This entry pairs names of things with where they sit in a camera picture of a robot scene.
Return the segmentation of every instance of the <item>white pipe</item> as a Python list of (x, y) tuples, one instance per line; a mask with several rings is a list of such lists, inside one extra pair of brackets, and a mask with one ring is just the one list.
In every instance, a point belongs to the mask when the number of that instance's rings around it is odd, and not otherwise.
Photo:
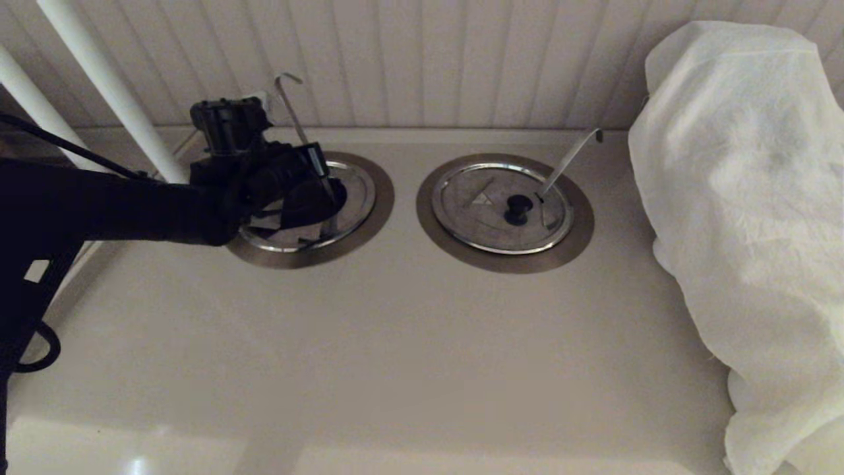
[[(80, 147), (88, 148), (3, 45), (0, 45), (0, 84), (6, 87), (9, 94), (14, 97), (39, 127)], [(59, 150), (68, 156), (68, 159), (74, 165), (83, 170), (108, 172), (104, 167), (75, 153), (64, 149)]]
[(170, 183), (187, 183), (187, 172), (155, 132), (132, 92), (120, 80), (94, 37), (85, 29), (73, 4), (67, 0), (38, 0), (47, 19), (68, 46), (73, 57), (102, 94), (143, 153)]

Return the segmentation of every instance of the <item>white towel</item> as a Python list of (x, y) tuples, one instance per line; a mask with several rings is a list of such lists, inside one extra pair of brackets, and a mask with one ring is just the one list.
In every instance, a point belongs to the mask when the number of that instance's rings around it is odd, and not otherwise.
[(646, 72), (636, 183), (701, 338), (749, 387), (727, 464), (769, 475), (844, 416), (844, 112), (791, 30), (691, 23)]

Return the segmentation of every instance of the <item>white countertop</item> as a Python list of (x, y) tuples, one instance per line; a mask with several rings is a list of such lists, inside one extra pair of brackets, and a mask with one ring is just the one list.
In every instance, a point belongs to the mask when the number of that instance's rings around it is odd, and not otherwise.
[(300, 270), (119, 248), (63, 315), (59, 361), (14, 381), (10, 474), (727, 473), (727, 370), (652, 256), (624, 134), (567, 173), (589, 247), (526, 276), (440, 250), (416, 192), (470, 153), (553, 163), (555, 135), (314, 136), (391, 176), (378, 235)]

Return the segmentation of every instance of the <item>black knob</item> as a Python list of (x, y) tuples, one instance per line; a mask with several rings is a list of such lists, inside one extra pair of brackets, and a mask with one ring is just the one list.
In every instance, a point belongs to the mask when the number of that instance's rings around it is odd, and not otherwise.
[(508, 209), (504, 213), (505, 221), (513, 226), (523, 226), (528, 222), (528, 211), (533, 209), (533, 202), (523, 194), (514, 194), (507, 199)]

